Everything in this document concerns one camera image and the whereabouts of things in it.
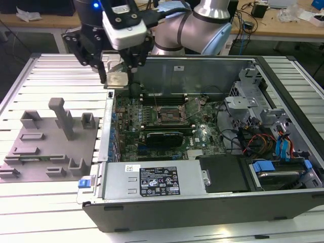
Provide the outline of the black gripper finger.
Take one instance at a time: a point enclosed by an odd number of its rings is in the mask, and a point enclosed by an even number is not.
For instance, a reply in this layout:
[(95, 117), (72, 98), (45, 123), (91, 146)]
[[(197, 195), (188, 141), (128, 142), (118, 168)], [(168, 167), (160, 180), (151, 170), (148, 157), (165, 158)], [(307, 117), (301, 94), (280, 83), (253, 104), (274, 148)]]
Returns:
[(137, 68), (145, 65), (152, 43), (153, 35), (147, 34), (142, 44), (120, 50), (120, 56), (127, 68), (128, 84), (134, 82), (134, 73), (137, 72)]
[(98, 72), (100, 82), (106, 83), (106, 71), (102, 61), (103, 38), (98, 32), (80, 29), (62, 34), (62, 38), (82, 66), (91, 66)]

